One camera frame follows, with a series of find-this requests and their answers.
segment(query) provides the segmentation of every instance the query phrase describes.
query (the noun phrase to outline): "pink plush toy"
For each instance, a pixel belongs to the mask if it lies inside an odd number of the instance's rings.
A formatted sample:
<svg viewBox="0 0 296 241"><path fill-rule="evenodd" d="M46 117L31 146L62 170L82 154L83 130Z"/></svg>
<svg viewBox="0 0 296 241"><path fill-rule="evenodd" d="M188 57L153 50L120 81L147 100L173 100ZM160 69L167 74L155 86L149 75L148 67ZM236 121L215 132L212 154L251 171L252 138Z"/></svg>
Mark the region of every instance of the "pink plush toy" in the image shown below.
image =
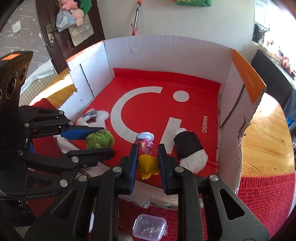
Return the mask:
<svg viewBox="0 0 296 241"><path fill-rule="evenodd" d="M72 14L72 17L75 18L77 27L81 26L83 24L84 17L83 10L80 8L70 9L70 13Z"/></svg>
<svg viewBox="0 0 296 241"><path fill-rule="evenodd" d="M61 0L61 5L67 11L78 8L77 2L74 2L74 0Z"/></svg>

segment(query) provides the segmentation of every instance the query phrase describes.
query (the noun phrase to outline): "small plastic box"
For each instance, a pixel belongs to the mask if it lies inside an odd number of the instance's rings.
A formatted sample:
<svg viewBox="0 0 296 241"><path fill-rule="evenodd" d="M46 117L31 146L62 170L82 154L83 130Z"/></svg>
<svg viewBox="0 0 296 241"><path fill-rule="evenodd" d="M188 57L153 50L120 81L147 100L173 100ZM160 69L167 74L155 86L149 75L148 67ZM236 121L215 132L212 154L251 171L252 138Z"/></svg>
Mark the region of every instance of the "small plastic box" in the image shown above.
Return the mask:
<svg viewBox="0 0 296 241"><path fill-rule="evenodd" d="M159 241L163 235L167 235L167 228L164 218L141 214L133 225L133 236L149 241Z"/></svg>

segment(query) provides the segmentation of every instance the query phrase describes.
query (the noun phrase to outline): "pink toy figurine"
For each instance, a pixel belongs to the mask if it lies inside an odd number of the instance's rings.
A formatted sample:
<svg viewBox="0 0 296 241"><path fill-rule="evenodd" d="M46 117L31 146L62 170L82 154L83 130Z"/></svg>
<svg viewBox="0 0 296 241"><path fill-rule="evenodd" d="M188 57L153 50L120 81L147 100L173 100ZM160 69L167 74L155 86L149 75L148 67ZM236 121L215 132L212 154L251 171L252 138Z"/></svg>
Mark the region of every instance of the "pink toy figurine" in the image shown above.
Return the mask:
<svg viewBox="0 0 296 241"><path fill-rule="evenodd" d="M142 132L136 136L138 146L141 148L142 154L152 155L154 148L153 140L154 135L150 132Z"/></svg>
<svg viewBox="0 0 296 241"><path fill-rule="evenodd" d="M61 5L67 11L78 8L77 2L74 2L74 0L61 0Z"/></svg>
<svg viewBox="0 0 296 241"><path fill-rule="evenodd" d="M81 26L83 24L84 17L83 10L80 8L70 9L70 13L72 14L72 17L75 18L77 27Z"/></svg>

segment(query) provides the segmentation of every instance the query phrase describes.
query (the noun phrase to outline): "orange sticker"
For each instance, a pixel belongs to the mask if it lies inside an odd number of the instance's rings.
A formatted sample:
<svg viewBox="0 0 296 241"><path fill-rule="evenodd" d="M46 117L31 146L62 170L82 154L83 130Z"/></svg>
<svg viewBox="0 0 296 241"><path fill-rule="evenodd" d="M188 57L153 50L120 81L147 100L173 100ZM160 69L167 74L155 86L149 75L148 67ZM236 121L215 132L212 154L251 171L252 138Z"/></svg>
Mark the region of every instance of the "orange sticker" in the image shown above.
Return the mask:
<svg viewBox="0 0 296 241"><path fill-rule="evenodd" d="M13 58L18 57L19 55L20 55L19 53L12 53L4 57L3 59L1 59L1 61L12 60Z"/></svg>
<svg viewBox="0 0 296 241"><path fill-rule="evenodd" d="M252 103L255 103L261 96L261 93L266 91L266 84L249 62L236 50L232 50L231 60L244 81Z"/></svg>

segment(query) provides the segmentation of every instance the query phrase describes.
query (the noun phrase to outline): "red knitted cloth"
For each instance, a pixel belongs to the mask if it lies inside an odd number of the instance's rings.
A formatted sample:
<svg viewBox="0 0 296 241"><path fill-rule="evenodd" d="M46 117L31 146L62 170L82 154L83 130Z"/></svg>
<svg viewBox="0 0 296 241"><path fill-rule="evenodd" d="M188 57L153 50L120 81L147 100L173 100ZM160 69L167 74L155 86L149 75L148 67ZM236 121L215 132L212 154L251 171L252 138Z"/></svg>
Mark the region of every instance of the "red knitted cloth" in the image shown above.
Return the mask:
<svg viewBox="0 0 296 241"><path fill-rule="evenodd" d="M43 108L54 107L42 99L35 106ZM34 140L36 153L61 157L61 151L53 137L43 137ZM295 173L272 177L242 177L238 197L249 207L269 231L270 237L280 229L286 221L295 188ZM36 199L28 201L36 217L54 201L54 198ZM145 213L166 219L168 235L163 236L163 241L175 241L178 231L178 212L176 210L163 209L150 206L148 209L141 208L131 202L119 200L119 228L132 235L132 228L138 215ZM205 216L202 210L205 239L207 239Z"/></svg>

